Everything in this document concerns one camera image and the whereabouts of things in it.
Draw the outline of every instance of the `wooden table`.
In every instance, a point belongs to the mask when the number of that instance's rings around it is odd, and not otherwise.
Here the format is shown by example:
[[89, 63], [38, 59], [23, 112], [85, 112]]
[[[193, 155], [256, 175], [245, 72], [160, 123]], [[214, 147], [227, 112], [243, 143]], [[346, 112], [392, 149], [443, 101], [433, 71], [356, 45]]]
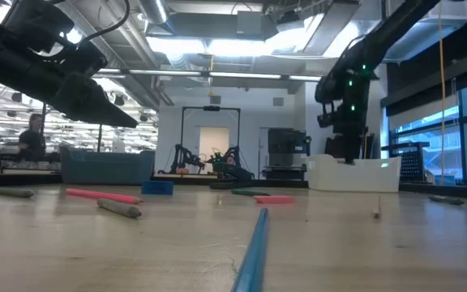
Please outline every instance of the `wooden table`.
[[[176, 186], [174, 196], [144, 196], [144, 215], [131, 220], [65, 187], [0, 196], [0, 291], [230, 291], [260, 209], [250, 197]], [[258, 190], [297, 201], [269, 206], [265, 291], [467, 291], [467, 204], [381, 195], [374, 221], [374, 194]]]

